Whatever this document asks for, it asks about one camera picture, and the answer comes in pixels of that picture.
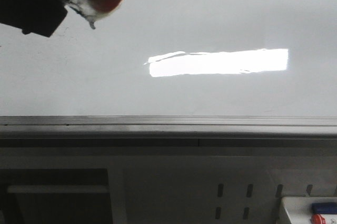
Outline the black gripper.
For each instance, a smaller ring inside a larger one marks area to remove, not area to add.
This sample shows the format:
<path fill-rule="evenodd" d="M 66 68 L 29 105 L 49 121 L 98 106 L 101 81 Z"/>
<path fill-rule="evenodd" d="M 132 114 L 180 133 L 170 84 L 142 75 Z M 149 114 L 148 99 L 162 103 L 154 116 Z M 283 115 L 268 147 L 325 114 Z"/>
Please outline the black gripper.
<path fill-rule="evenodd" d="M 67 15 L 59 0 L 1 0 L 1 23 L 51 37 Z"/>

